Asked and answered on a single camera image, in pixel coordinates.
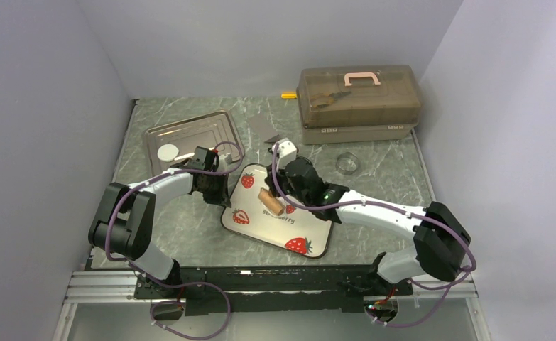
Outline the wooden rolling pin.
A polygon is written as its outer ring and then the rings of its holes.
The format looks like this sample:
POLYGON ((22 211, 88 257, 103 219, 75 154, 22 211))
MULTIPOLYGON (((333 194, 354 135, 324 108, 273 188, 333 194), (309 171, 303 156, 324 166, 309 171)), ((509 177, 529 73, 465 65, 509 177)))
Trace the wooden rolling pin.
POLYGON ((285 205, 275 198, 269 190, 261 188, 258 199, 271 214, 281 216, 285 213, 285 205))

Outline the spatula with wooden handle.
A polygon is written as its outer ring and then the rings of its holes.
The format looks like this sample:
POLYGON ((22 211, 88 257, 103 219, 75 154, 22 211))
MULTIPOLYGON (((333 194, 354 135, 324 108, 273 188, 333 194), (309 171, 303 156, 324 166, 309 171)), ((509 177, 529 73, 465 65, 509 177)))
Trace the spatula with wooden handle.
POLYGON ((281 135, 276 134, 276 135, 272 135, 272 136, 269 136, 269 137, 265 137, 263 141, 265 143, 268 143, 268 144, 273 144, 273 143, 279 141, 280 139, 282 139, 281 135))

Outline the strawberry pattern white tray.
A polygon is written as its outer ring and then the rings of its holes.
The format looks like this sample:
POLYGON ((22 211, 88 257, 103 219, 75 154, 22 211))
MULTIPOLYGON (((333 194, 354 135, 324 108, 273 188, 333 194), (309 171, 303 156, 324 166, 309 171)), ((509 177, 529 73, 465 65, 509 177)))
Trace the strawberry pattern white tray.
POLYGON ((279 214, 268 209, 258 198, 267 191, 266 167, 252 163, 244 167, 230 195, 231 207, 224 209, 222 226, 231 232, 275 247, 318 259, 327 250, 333 223, 317 219, 283 198, 277 198, 279 214))

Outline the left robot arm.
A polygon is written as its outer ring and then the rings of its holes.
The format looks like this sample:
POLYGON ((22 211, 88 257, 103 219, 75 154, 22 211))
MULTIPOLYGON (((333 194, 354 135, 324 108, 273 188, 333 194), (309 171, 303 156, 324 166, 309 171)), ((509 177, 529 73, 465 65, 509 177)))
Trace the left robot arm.
POLYGON ((198 146, 193 155, 139 183, 110 183, 89 228, 88 241, 110 261, 127 261, 153 278, 153 290, 172 298, 180 289, 180 265, 152 241, 156 210, 183 195, 200 193, 208 205, 230 207, 227 186, 236 170, 231 154, 198 146))

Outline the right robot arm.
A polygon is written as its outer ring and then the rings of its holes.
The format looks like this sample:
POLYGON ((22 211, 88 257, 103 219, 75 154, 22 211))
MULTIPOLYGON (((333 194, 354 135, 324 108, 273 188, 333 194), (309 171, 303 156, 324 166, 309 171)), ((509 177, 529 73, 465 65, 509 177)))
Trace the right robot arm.
POLYGON ((374 227, 410 240, 409 247, 384 251, 374 258, 367 279, 377 295, 416 276, 454 283, 460 274, 476 269, 476 258, 469 248, 471 237, 441 202, 421 207, 377 200, 323 181, 311 162, 299 156, 288 164, 274 160, 267 171, 266 184, 272 194, 319 220, 374 227))

